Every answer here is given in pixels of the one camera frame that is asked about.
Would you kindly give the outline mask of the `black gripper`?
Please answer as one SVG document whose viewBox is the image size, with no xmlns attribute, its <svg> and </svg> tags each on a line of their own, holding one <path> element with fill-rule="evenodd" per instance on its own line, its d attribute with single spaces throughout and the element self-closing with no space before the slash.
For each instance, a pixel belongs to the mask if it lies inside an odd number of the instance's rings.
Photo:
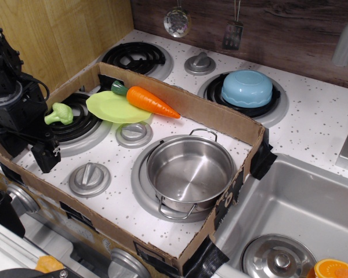
<svg viewBox="0 0 348 278">
<path fill-rule="evenodd" d="M 28 145 L 43 173 L 61 161 L 60 147 L 45 123 L 48 106 L 38 86 L 23 86 L 23 94 L 0 104 L 0 144 L 12 157 Z"/>
</svg>

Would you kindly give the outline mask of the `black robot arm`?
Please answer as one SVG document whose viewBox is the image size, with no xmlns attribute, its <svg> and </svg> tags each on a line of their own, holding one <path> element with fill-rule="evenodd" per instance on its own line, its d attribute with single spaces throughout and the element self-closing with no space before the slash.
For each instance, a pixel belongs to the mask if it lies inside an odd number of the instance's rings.
<svg viewBox="0 0 348 278">
<path fill-rule="evenodd" d="M 0 28 L 0 144 L 14 158 L 30 147 L 48 173 L 61 160 L 59 142 L 45 123 L 50 94 L 42 93 L 43 82 L 22 71 L 19 55 Z"/>
</svg>

